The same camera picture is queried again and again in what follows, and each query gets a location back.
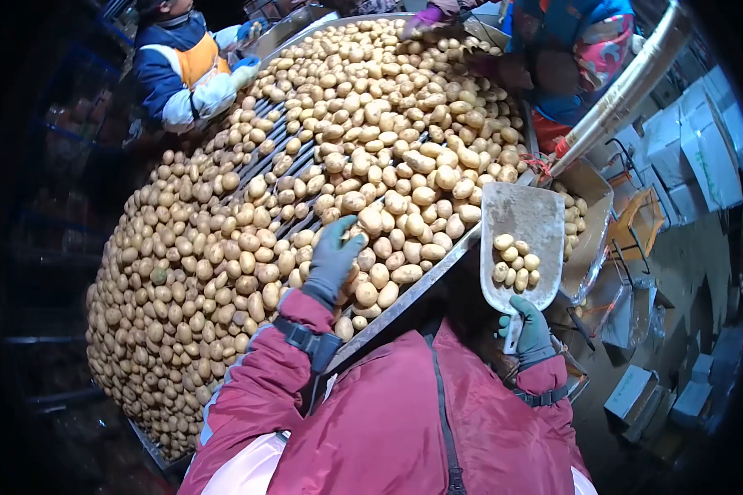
pile of potatoes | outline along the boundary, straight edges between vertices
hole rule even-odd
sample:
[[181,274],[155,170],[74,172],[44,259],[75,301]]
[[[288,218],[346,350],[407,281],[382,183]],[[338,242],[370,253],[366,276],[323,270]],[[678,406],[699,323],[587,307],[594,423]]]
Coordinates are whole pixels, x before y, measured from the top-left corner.
[[[284,49],[201,147],[164,153],[124,204],[86,296],[87,352],[167,459],[196,446],[203,406],[307,279],[322,226],[357,214],[345,236],[364,237],[334,310],[346,342],[479,221],[485,183],[527,168],[517,102],[463,64],[500,49],[401,42],[404,23],[328,27]],[[261,98],[283,104],[257,115]],[[311,142],[313,164],[294,170]],[[269,171],[243,172],[271,154]],[[314,230],[281,229],[308,218]]]
[[493,239],[493,247],[501,261],[493,268],[493,280],[507,288],[514,286],[517,292],[535,287],[540,282],[540,257],[533,254],[528,244],[516,241],[511,233],[502,233]]
[[586,230],[586,200],[581,196],[571,196],[567,188],[559,181],[554,181],[551,188],[564,198],[564,261],[567,262],[572,255],[579,240],[578,235]]

person's hand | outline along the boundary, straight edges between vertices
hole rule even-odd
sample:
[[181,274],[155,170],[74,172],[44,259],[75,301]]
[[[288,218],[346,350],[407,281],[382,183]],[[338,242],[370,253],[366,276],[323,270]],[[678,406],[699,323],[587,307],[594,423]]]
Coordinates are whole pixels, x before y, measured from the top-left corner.
[[[555,356],[556,351],[551,345],[551,332],[547,328],[547,322],[542,311],[536,309],[531,302],[526,301],[519,295],[513,295],[509,302],[512,307],[523,315],[523,331],[517,342],[517,354],[521,363],[521,370],[540,361]],[[501,328],[498,336],[501,338],[509,335],[510,317],[507,314],[498,319]]]
[[245,57],[231,66],[231,84],[239,91],[252,83],[259,73],[261,61],[258,57]]
[[526,70],[525,56],[520,53],[492,55],[481,50],[465,55],[465,65],[506,90],[533,90],[531,74]]
[[320,302],[323,302],[329,309],[333,309],[336,305],[338,291],[347,279],[353,260],[363,248],[362,235],[356,235],[344,245],[341,243],[341,235],[357,219],[356,215],[349,214],[328,224],[314,248],[314,256],[311,258],[310,271],[303,284],[303,291],[320,299]]
[[267,29],[267,19],[251,19],[237,29],[237,43],[239,48],[254,42]]
[[427,2],[426,8],[407,21],[407,24],[402,31],[402,39],[409,40],[413,36],[413,31],[415,30],[425,33],[447,25],[452,25],[455,20],[456,18],[454,16],[444,14],[439,7]]

maroon jacket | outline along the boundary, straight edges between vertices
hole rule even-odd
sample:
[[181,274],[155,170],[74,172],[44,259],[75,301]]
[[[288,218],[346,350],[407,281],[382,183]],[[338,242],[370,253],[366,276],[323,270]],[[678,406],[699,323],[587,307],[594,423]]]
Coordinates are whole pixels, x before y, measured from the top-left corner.
[[[287,292],[279,310],[315,332],[332,328],[330,311],[299,290]],[[431,344],[411,330],[371,352],[303,418],[298,390],[309,377],[304,352],[277,328],[260,329],[204,408],[199,448],[179,493],[201,493],[254,438],[282,430],[291,438],[267,493],[461,493],[449,491],[450,457],[469,494],[573,493],[570,466],[589,477],[570,402],[530,408],[445,320]],[[565,382],[561,356],[517,376],[530,394]]]

reflective stripe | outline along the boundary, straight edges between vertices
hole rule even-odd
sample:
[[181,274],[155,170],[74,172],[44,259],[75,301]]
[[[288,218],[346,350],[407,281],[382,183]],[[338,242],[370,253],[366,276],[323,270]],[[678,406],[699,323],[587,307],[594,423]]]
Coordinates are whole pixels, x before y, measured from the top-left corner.
[[184,81],[181,75],[181,64],[179,64],[179,55],[177,55],[175,48],[167,47],[166,45],[143,45],[140,47],[140,49],[155,50],[156,52],[164,56],[166,59],[168,59],[168,63],[171,64],[173,72],[176,72],[176,74],[179,76],[179,79],[182,79]]

metal pipe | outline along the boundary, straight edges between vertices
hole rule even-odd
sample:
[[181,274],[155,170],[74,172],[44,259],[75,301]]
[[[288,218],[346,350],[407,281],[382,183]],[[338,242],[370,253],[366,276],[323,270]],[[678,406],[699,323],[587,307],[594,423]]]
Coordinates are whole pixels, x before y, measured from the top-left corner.
[[690,17],[672,0],[632,64],[564,137],[569,150],[551,167],[553,177],[599,144],[654,89],[685,46],[692,28]]

